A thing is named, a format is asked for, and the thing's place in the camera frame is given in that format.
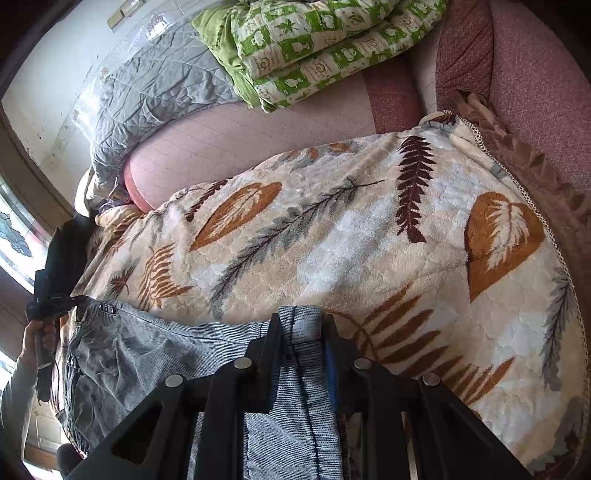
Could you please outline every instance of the quilted gray bedding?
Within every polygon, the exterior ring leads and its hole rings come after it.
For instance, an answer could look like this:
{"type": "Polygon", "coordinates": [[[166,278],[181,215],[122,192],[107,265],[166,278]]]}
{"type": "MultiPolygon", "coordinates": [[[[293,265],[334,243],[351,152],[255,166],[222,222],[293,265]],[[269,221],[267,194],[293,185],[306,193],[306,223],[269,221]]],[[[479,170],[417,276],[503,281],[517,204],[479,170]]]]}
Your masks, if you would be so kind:
{"type": "Polygon", "coordinates": [[[159,128],[189,113],[240,100],[189,20],[153,39],[99,83],[90,157],[100,196],[115,185],[127,155],[159,128]]]}

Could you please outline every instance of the hand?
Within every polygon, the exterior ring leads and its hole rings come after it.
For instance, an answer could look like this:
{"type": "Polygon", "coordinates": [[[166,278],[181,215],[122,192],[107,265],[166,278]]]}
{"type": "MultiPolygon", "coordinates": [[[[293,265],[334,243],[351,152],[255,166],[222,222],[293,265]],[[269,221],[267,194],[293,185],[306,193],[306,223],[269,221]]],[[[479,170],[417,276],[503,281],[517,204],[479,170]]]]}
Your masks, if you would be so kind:
{"type": "Polygon", "coordinates": [[[42,344],[50,352],[56,348],[56,328],[53,326],[53,319],[32,320],[25,328],[25,336],[22,339],[22,352],[19,358],[29,367],[37,370],[37,356],[35,354],[35,335],[39,330],[43,330],[42,344]]]}

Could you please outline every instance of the person's arm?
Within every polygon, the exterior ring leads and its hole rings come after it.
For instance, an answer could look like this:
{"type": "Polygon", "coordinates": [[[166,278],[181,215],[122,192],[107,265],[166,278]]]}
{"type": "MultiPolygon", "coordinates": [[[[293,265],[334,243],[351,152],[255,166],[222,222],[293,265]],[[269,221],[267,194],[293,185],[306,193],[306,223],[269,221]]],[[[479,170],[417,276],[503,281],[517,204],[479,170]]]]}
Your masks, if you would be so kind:
{"type": "Polygon", "coordinates": [[[35,334],[43,329],[43,345],[53,350],[56,330],[53,325],[43,326],[40,320],[33,320],[25,328],[22,352],[0,398],[0,427],[7,443],[22,459],[25,439],[29,429],[35,385],[37,384],[37,357],[35,355],[35,334]]]}

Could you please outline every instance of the jeans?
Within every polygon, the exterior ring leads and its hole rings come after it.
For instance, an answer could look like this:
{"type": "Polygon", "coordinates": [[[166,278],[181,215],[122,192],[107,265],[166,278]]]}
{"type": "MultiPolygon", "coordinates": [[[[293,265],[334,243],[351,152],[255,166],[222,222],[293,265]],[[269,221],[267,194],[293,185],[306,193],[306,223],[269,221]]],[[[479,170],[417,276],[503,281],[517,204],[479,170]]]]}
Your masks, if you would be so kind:
{"type": "MultiPolygon", "coordinates": [[[[337,415],[324,378],[316,307],[282,307],[282,364],[269,414],[245,414],[244,477],[340,479],[343,461],[337,415]]],[[[269,322],[193,327],[165,322],[118,301],[87,299],[77,308],[66,353],[64,428],[91,452],[158,384],[171,374],[188,379],[213,374],[243,356],[269,322]]],[[[202,415],[191,451],[193,477],[202,415]]]]}

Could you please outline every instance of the green and white quilt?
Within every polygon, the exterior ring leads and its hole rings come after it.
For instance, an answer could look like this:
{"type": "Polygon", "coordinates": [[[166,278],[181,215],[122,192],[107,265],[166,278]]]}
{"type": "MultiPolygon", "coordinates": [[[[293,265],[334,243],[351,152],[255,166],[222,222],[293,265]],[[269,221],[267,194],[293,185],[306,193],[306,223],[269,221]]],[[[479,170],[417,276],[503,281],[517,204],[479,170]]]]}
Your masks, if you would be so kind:
{"type": "Polygon", "coordinates": [[[256,0],[206,9],[193,26],[251,106],[272,112],[408,50],[445,0],[256,0]]]}

